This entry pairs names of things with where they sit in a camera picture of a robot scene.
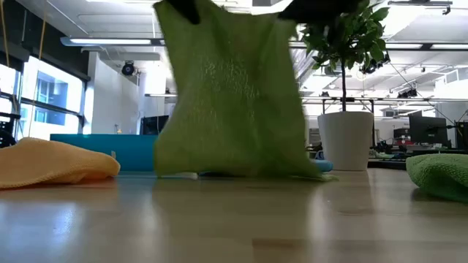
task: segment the potted plant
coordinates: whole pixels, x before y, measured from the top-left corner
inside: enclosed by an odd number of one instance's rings
[[[341,14],[329,22],[307,24],[302,31],[308,53],[317,51],[313,69],[326,66],[333,71],[338,65],[341,68],[342,112],[318,118],[325,158],[338,170],[367,168],[374,116],[368,112],[346,111],[346,68],[360,65],[364,71],[372,61],[379,62],[385,57],[381,22],[389,8],[374,11],[375,7],[376,4],[369,6],[369,0],[363,0],[355,12]]]

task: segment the orange microfiber cloth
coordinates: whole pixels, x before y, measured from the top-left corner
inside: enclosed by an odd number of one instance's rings
[[[0,188],[98,180],[116,176],[119,170],[111,156],[62,142],[24,138],[0,149]]]

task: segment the small tree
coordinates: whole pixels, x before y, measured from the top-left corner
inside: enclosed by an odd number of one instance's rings
[[[384,26],[380,22],[388,15],[388,7],[374,12],[377,4],[369,6],[369,0],[363,0],[355,12],[341,14],[327,23],[307,24],[302,31],[307,53],[318,52],[313,59],[316,64],[312,69],[319,69],[329,61],[328,68],[335,70],[341,62],[343,78],[343,111],[346,111],[346,67],[351,69],[355,63],[366,69],[371,60],[384,59],[385,41],[382,39]]]

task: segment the white pot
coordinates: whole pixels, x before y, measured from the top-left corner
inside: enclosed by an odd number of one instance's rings
[[[333,169],[367,169],[373,119],[372,113],[365,112],[329,113],[319,116],[323,153],[325,159],[333,163]]]

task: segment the green towel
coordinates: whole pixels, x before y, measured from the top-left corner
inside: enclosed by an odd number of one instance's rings
[[[468,202],[468,155],[427,154],[407,159],[409,177],[427,194]]]
[[[274,14],[233,14],[209,0],[195,4],[198,25],[166,1],[154,5],[178,88],[173,115],[154,145],[156,173],[329,179],[304,151],[288,45],[295,24]]]

